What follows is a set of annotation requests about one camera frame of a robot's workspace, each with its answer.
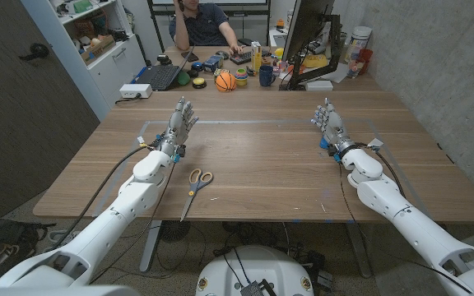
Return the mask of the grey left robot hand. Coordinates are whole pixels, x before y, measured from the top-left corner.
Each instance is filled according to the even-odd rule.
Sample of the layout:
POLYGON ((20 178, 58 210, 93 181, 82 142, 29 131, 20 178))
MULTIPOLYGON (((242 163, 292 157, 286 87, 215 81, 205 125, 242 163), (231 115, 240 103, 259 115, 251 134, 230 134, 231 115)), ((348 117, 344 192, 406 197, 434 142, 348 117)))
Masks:
POLYGON ((193 106, 190 101, 186 102, 182 96, 177 103, 174 112, 170 116, 167 128, 161 135, 156 149, 162 151, 172 158, 184 157, 188 134, 198 117, 193 116, 193 106))

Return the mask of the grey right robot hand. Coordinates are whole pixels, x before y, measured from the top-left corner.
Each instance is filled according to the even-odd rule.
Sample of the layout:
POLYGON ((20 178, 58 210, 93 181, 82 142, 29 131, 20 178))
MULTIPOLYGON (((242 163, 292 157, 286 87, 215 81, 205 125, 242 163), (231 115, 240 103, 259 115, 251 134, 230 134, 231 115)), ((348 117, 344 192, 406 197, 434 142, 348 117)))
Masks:
POLYGON ((324 100, 323 105, 317 106, 311 123, 323 134, 319 146, 336 162, 340 162, 349 150, 357 148, 357 144, 350 138, 343 124, 342 117, 328 98, 324 100))

